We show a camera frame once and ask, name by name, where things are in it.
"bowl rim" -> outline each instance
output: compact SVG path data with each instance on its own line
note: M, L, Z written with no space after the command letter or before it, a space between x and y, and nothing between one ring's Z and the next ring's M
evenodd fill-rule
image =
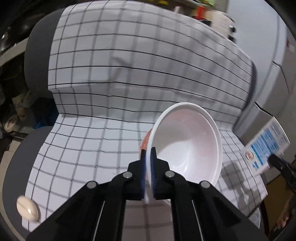
M167 108L156 120L155 124L153 125L151 132L150 132L150 136L148 138L148 143L147 143L147 148L146 148L146 172L149 170L149 172L151 173L151 160L150 160L150 156L151 156L151 148L152 148L152 143L153 143L153 139L155 136L155 133L159 127L159 125L161 124L161 122L164 120L164 118L169 115L171 112L175 111L175 109L180 109L179 107L193 107L197 112L199 112L209 123L209 125L211 126L213 132L214 132L214 136L216 139L216 147L217 147L217 164L216 164L216 168L215 168L215 172L213 175L213 178L211 181L209 181L213 186L215 186L215 184L218 181L218 178L220 176L221 173L221 169L222 169L222 157L223 157L223 152L222 152L222 141L221 141L221 136L218 130L218 127L215 123L215 121L213 120L213 118L210 116L210 114L201 106L196 105L194 103L190 103L190 102L181 102L181 103L176 103L172 106L170 106L169 108ZM151 183L151 175L147 175L148 178L148 183L150 186L152 186Z

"brown surface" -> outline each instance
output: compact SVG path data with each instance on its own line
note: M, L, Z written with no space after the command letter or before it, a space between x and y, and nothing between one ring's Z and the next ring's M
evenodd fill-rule
M271 229L278 220L286 201L291 196L292 191L286 189L286 181L280 175L267 185L268 196L264 199Z

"white carton with blue label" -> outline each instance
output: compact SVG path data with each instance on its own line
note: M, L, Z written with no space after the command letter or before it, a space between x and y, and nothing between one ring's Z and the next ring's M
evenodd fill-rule
M267 162L271 154L282 154L290 142L279 122L272 117L270 121L241 151L252 176L259 175L269 169Z

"checkered cloth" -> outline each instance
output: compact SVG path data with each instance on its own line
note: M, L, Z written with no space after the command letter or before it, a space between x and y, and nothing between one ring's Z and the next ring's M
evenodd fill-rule
M234 43L187 16L133 1L66 8L49 59L59 116L42 145L26 196L41 222L87 181L110 181L139 158L158 116L178 102L202 106L223 142L216 188L245 215L267 195L232 128L248 97L252 62ZM126 204L123 240L173 240L170 207ZM39 224L23 219L32 231Z

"silver screw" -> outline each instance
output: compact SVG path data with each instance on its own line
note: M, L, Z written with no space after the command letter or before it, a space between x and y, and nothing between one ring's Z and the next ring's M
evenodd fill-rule
M129 179L133 176L133 174L131 172L124 172L123 173L123 177L126 178L126 179Z
M89 188L89 189L93 189L96 187L96 182L94 181L90 181L86 184L86 186Z
M175 173L174 173L173 171L166 171L166 172L165 172L165 175L166 175L167 177L173 177L173 176L175 175Z
M200 185L203 187L203 188L209 188L211 186L211 184L208 182L208 181L202 181L200 183Z

